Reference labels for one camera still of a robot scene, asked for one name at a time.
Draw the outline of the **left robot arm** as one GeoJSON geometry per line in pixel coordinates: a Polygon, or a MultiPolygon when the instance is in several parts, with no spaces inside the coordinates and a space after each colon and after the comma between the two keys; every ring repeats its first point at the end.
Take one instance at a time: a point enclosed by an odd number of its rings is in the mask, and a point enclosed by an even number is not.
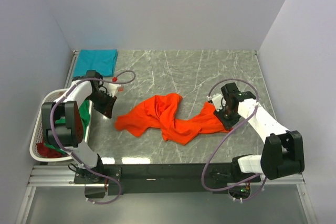
{"type": "Polygon", "coordinates": [[[120,84],[103,83],[102,79],[95,70],[88,70],[85,76],[75,77],[62,96],[41,106],[45,142],[71,156],[78,165],[78,174],[84,174],[88,168],[86,176],[93,183],[104,179],[105,170],[101,157],[85,141],[88,134],[83,128],[79,108],[91,101],[96,111],[110,119],[116,94],[123,89],[120,84]]]}

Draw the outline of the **orange t-shirt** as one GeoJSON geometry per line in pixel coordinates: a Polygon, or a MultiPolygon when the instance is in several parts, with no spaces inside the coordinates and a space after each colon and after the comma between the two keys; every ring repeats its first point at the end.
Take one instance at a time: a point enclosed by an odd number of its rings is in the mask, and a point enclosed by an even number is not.
{"type": "Polygon", "coordinates": [[[164,141],[186,145],[200,134],[228,133],[220,120],[214,115],[215,107],[205,102],[200,113],[189,120],[176,117],[182,96],[177,93],[155,95],[137,106],[129,113],[118,116],[114,127],[126,130],[140,137],[149,129],[160,129],[164,141]]]}

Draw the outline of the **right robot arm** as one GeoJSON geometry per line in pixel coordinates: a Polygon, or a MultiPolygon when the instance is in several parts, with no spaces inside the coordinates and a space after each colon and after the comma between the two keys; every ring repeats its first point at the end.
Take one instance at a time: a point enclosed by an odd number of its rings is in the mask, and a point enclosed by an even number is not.
{"type": "Polygon", "coordinates": [[[260,155],[232,159],[230,175],[233,180],[241,182],[254,174],[274,180],[304,171],[302,135],[277,122],[252,92],[241,92],[235,83],[228,83],[222,86],[220,94],[209,95],[207,100],[214,105],[214,115],[226,130],[231,131],[239,122],[247,120],[264,144],[260,155]]]}

